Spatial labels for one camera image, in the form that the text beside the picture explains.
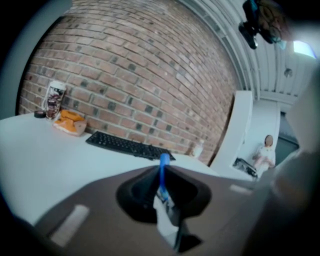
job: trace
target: white ceiling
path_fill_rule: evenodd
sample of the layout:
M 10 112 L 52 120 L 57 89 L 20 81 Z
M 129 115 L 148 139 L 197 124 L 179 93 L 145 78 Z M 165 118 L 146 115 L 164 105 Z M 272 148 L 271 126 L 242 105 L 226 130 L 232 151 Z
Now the white ceiling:
M 281 110 L 286 112 L 308 85 L 317 60 L 294 53 L 292 43 L 282 50 L 266 43 L 260 35 L 258 48 L 250 49 L 238 31 L 239 23 L 246 20 L 244 0 L 179 1 L 207 23 L 224 44 L 239 77 L 239 88 L 252 90 L 257 100 L 280 102 Z M 292 70 L 292 76 L 285 76 L 286 69 Z

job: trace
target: white wall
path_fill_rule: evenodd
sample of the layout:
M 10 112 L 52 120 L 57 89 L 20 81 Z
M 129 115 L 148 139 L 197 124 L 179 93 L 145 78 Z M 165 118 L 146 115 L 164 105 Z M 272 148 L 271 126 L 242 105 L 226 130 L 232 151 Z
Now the white wall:
M 273 149 L 277 146 L 281 106 L 276 101 L 259 100 L 253 103 L 251 124 L 238 153 L 238 158 L 253 164 L 253 154 L 264 144 L 267 135 L 273 136 Z
M 234 98 L 231 118 L 221 147 L 216 154 L 210 168 L 220 176 L 249 180 L 248 174 L 233 168 L 246 134 L 248 134 L 253 109 L 253 95 L 251 91 L 237 91 Z

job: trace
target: black camera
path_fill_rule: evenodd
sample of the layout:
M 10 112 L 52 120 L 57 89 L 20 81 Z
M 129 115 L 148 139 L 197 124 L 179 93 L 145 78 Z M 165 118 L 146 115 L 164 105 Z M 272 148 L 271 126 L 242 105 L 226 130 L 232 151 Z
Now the black camera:
M 253 0 L 247 0 L 242 5 L 242 8 L 244 10 L 247 21 L 241 22 L 238 28 L 250 48 L 253 50 L 257 49 L 257 34 L 260 34 L 263 39 L 269 44 L 273 44 L 274 41 L 272 40 L 270 32 L 259 26 L 259 8 L 257 7 L 257 3 Z

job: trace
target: toothbrush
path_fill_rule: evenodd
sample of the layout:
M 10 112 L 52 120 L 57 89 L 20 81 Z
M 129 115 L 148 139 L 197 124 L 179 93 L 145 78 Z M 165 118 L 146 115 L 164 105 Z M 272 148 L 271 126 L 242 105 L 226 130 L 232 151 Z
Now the toothbrush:
M 165 186 L 165 165 L 170 163 L 170 156 L 167 153 L 163 153 L 160 156 L 160 191 L 164 201 L 169 198 L 168 191 Z

